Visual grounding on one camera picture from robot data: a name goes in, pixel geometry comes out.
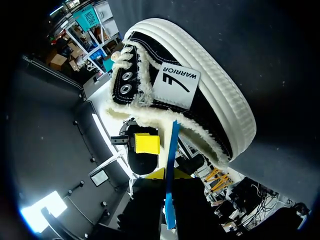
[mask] cardboard box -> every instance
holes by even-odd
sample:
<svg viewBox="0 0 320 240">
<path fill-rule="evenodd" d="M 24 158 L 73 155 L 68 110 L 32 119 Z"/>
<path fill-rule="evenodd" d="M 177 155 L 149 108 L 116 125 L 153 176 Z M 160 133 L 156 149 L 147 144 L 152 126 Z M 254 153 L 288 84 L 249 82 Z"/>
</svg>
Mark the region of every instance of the cardboard box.
<svg viewBox="0 0 320 240">
<path fill-rule="evenodd" d="M 48 57 L 46 58 L 46 61 L 45 63 L 47 65 L 49 65 L 50 67 L 52 67 L 53 69 L 55 70 L 58 70 L 58 71 L 61 71 L 62 69 L 62 64 L 65 63 L 65 61 L 67 60 L 66 57 L 60 55 L 60 54 L 57 54 L 57 50 L 53 50 L 49 55 Z"/>
<path fill-rule="evenodd" d="M 71 65 L 73 71 L 79 72 L 78 65 L 76 64 L 76 62 L 74 60 L 70 61 L 69 64 Z"/>
<path fill-rule="evenodd" d="M 74 57 L 75 59 L 83 53 L 81 48 L 74 45 L 73 43 L 69 43 L 68 46 L 73 50 L 73 52 L 71 53 L 71 56 Z"/>
</svg>

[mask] fluorescent light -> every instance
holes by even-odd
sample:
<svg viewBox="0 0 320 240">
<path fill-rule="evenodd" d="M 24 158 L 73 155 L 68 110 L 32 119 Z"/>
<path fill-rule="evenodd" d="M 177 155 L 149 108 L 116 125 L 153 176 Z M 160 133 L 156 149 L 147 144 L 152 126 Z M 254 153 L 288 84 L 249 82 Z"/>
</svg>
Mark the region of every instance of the fluorescent light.
<svg viewBox="0 0 320 240">
<path fill-rule="evenodd" d="M 63 29 L 67 24 L 68 24 L 68 20 L 65 20 L 61 25 L 60 27 Z"/>
<path fill-rule="evenodd" d="M 128 175 L 130 179 L 135 179 L 134 173 L 131 171 L 131 169 L 126 165 L 125 161 L 122 158 L 118 158 L 116 160 L 120 167 L 123 169 L 123 171 Z"/>
<path fill-rule="evenodd" d="M 100 132 L 100 134 L 101 134 L 101 136 L 102 136 L 105 144 L 108 146 L 109 150 L 112 152 L 113 155 L 119 154 L 118 151 L 116 150 L 115 146 L 113 146 L 113 145 L 111 144 L 111 141 L 110 141 L 110 139 L 109 139 L 109 137 L 108 137 L 108 135 L 107 135 L 104 127 L 102 126 L 102 124 L 101 124 L 98 116 L 93 113 L 93 114 L 92 114 L 92 117 L 93 117 L 93 119 L 94 119 L 94 122 L 95 122 L 97 128 L 99 129 L 99 132 Z M 128 175 L 128 177 L 129 177 L 130 179 L 132 179 L 132 178 L 135 179 L 136 177 L 135 177 L 134 173 L 133 173 L 133 172 L 131 171 L 131 169 L 127 166 L 127 164 L 125 163 L 125 161 L 123 160 L 122 157 L 119 157 L 119 158 L 117 159 L 118 164 L 120 165 L 120 167 L 124 170 L 124 172 Z"/>
<path fill-rule="evenodd" d="M 35 233 L 42 233 L 49 223 L 36 207 L 30 206 L 21 210 L 21 214 Z"/>
<path fill-rule="evenodd" d="M 54 14 L 55 12 L 57 12 L 57 11 L 59 11 L 60 9 L 62 9 L 64 6 L 60 6 L 59 8 L 57 8 L 56 10 L 54 10 L 52 13 L 50 13 L 50 16 L 52 15 L 52 14 Z"/>
<path fill-rule="evenodd" d="M 32 206 L 23 208 L 21 214 L 35 233 L 41 233 L 49 226 L 48 221 L 41 213 L 41 209 L 43 208 L 47 208 L 57 218 L 67 209 L 67 205 L 57 191 L 54 191 Z"/>
<path fill-rule="evenodd" d="M 101 134 L 101 136 L 102 136 L 105 144 L 108 146 L 108 148 L 110 149 L 110 151 L 112 152 L 113 155 L 117 154 L 117 150 L 116 150 L 115 147 L 111 144 L 111 141 L 110 141 L 110 139 L 109 139 L 109 137 L 108 137 L 108 135 L 107 135 L 104 127 L 102 126 L 102 124 L 101 124 L 98 116 L 93 113 L 93 114 L 92 114 L 92 117 L 93 117 L 93 120 L 94 120 L 96 126 L 97 126 L 98 129 L 99 129 L 99 132 L 100 132 L 100 134 Z"/>
</svg>

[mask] shoelace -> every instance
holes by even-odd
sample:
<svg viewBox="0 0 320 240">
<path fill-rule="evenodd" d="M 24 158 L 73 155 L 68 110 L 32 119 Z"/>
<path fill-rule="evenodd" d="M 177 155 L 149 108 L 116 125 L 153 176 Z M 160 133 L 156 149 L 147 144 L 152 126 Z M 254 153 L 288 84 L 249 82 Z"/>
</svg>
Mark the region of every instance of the shoelace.
<svg viewBox="0 0 320 240">
<path fill-rule="evenodd" d="M 114 54 L 112 54 L 113 56 L 112 60 L 113 61 L 115 60 L 112 66 L 113 71 L 118 68 L 123 68 L 127 70 L 132 66 L 132 63 L 128 62 L 128 60 L 130 60 L 134 56 L 133 54 L 129 53 L 132 51 L 132 49 L 133 49 L 133 46 L 127 46 L 122 49 L 120 54 L 119 52 L 115 52 Z"/>
</svg>

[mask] gray wall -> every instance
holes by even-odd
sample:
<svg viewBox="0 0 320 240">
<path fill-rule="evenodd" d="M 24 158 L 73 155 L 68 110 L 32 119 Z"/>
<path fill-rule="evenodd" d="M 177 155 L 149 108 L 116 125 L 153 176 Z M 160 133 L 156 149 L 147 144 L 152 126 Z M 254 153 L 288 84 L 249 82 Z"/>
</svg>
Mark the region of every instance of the gray wall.
<svg viewBox="0 0 320 240">
<path fill-rule="evenodd" d="M 88 173 L 96 167 L 91 154 L 73 125 L 77 119 L 85 131 L 84 138 L 98 163 L 111 156 L 92 119 L 92 108 L 79 98 L 79 89 L 66 89 L 43 81 L 34 73 L 20 70 L 14 78 L 8 122 L 8 153 L 17 195 L 21 207 L 34 204 L 47 194 L 57 191 L 64 196 L 81 180 L 85 182 L 71 195 L 72 201 L 93 222 L 103 212 L 101 201 L 108 203 L 113 213 L 117 208 L 128 180 L 116 162 L 106 167 L 115 191 L 107 181 L 96 187 Z M 91 224 L 65 200 L 68 208 L 58 219 L 71 232 L 84 237 Z M 52 236 L 47 228 L 42 236 Z"/>
</svg>

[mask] shoe eyelet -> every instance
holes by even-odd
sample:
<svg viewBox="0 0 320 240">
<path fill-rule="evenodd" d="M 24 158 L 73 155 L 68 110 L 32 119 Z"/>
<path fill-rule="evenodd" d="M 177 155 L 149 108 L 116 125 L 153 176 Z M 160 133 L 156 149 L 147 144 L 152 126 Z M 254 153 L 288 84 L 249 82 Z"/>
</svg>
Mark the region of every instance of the shoe eyelet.
<svg viewBox="0 0 320 240">
<path fill-rule="evenodd" d="M 132 86 L 130 84 L 125 84 L 120 88 L 120 93 L 127 94 L 132 89 Z"/>
<path fill-rule="evenodd" d="M 129 49 L 130 49 L 129 51 L 127 51 L 127 53 L 130 53 L 130 52 L 134 49 L 134 47 L 133 47 L 133 46 L 128 46 L 127 48 L 129 48 Z"/>
<path fill-rule="evenodd" d="M 125 74 L 122 75 L 122 79 L 123 79 L 124 81 L 127 81 L 127 80 L 129 80 L 129 79 L 132 77 L 132 75 L 133 75 L 133 73 L 130 72 L 130 71 L 128 71 L 128 72 L 126 72 Z"/>
<path fill-rule="evenodd" d="M 129 66 L 128 66 L 128 67 L 126 67 L 126 68 L 123 68 L 124 70 L 128 70 L 129 68 L 131 68 L 132 63 L 131 63 L 131 62 L 128 62 L 128 63 L 129 63 Z"/>
</svg>

